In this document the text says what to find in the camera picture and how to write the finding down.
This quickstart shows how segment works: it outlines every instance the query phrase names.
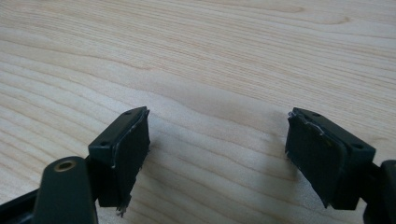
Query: wood grain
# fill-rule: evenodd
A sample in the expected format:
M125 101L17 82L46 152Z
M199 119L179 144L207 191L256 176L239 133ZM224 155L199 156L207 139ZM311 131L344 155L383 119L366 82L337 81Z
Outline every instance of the wood grain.
M284 155L317 111L396 158L396 2L0 2L0 203L87 156L146 105L151 152L124 218L100 223L362 223L324 209Z

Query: light wood surface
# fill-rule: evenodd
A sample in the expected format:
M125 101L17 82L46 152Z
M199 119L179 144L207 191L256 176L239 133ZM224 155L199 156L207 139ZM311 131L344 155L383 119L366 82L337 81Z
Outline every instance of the light wood surface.
M396 158L394 0L2 0L0 78L0 203L141 105L151 151L100 223L362 223L286 159L294 106Z

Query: wooden table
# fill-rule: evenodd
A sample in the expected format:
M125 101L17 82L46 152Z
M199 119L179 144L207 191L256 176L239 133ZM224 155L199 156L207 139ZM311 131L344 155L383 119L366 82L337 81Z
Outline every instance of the wooden table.
M287 160L295 106L396 158L392 0L3 0L0 78L0 203L141 105L151 151L100 223L362 223Z

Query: black plastic arm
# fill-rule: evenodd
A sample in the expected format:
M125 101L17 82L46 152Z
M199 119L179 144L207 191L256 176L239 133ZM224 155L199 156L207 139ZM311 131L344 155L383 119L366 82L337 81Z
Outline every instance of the black plastic arm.
M373 164L375 149L318 113L294 108L286 154L323 201L354 210L367 202L365 223L396 224L396 161Z
M85 160L47 166L40 189L0 206L0 223L97 223L97 199L123 214L149 152L148 115L145 106L122 113L89 145Z

